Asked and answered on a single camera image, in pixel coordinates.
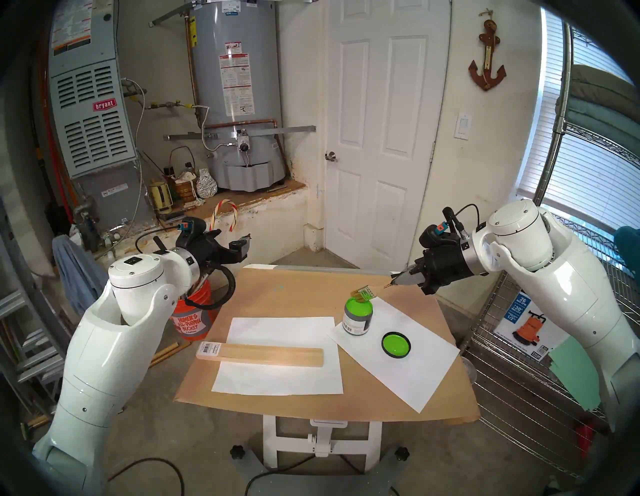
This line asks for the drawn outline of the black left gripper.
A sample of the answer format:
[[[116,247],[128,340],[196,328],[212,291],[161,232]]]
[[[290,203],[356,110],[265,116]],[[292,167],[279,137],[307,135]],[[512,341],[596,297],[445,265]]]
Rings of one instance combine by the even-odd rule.
[[[229,242],[228,248],[216,241],[216,238],[221,233],[221,231],[191,233],[186,238],[186,250],[198,263],[201,275],[210,273],[218,266],[235,264],[236,261],[244,261],[247,258],[252,239],[250,233],[238,240]]]

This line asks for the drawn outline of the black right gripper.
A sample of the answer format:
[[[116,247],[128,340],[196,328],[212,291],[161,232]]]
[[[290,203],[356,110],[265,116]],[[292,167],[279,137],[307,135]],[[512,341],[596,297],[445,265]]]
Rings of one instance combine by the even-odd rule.
[[[486,276],[471,240],[428,241],[422,264],[412,264],[391,275],[391,286],[419,286],[425,295],[476,275]]]

